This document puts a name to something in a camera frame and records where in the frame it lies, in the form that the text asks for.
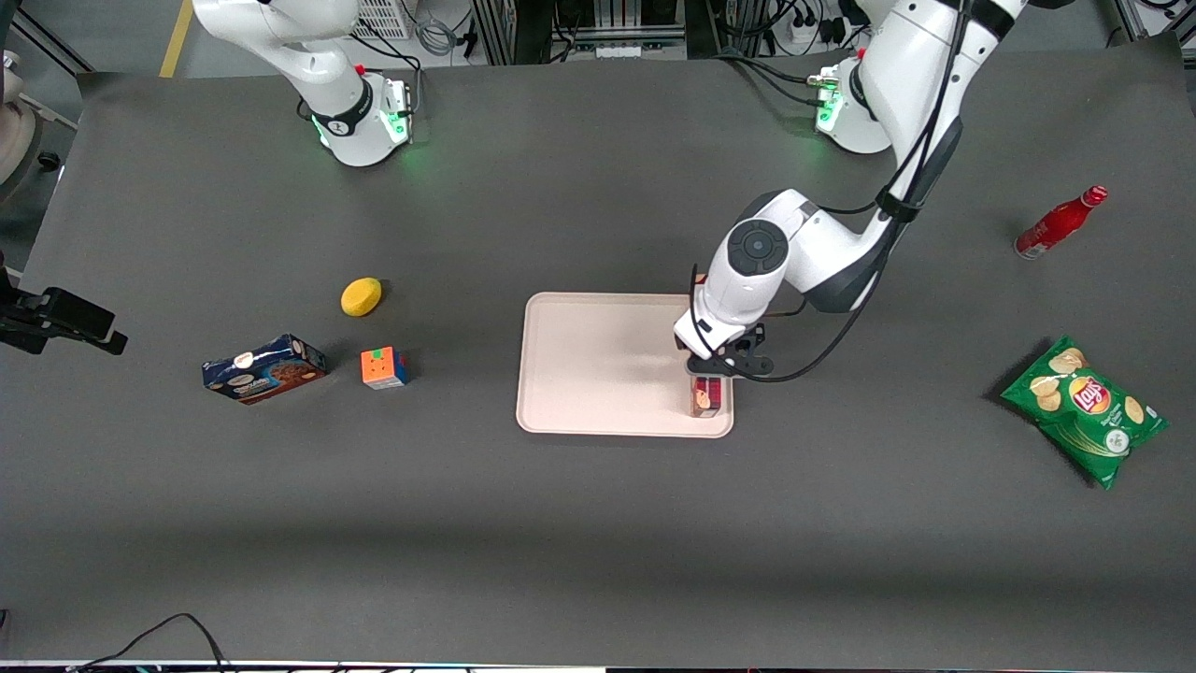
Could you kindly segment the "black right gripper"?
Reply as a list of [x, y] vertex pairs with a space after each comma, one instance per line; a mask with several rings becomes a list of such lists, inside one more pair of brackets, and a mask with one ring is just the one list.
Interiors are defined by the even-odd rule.
[[[26, 306], [31, 296], [18, 289], [8, 269], [1, 269], [1, 341], [18, 351], [39, 356], [49, 338]], [[128, 337], [114, 329], [112, 312], [61, 287], [44, 290], [37, 314], [56, 336], [86, 342], [112, 356], [121, 356], [128, 344]]]

